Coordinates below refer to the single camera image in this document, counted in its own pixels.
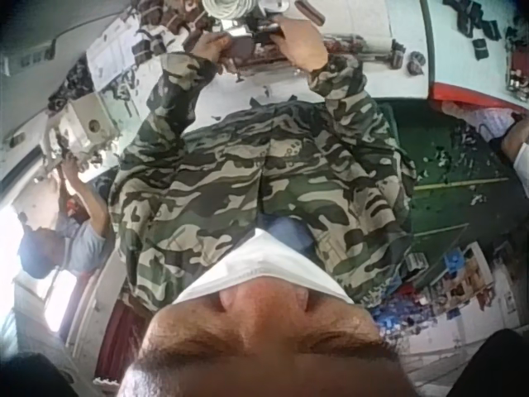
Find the camouflage jacket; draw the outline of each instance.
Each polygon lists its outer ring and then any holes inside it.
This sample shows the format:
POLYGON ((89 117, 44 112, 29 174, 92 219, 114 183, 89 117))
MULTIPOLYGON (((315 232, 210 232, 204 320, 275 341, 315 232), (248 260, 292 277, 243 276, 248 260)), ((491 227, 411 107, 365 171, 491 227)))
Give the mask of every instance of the camouflage jacket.
POLYGON ((194 132, 209 61, 163 55, 151 114, 123 153, 110 211, 132 293, 155 311, 255 230, 258 212, 303 221, 319 265, 358 304, 379 304, 411 245, 413 163, 364 91, 355 59, 309 77, 325 103, 237 112, 194 132))

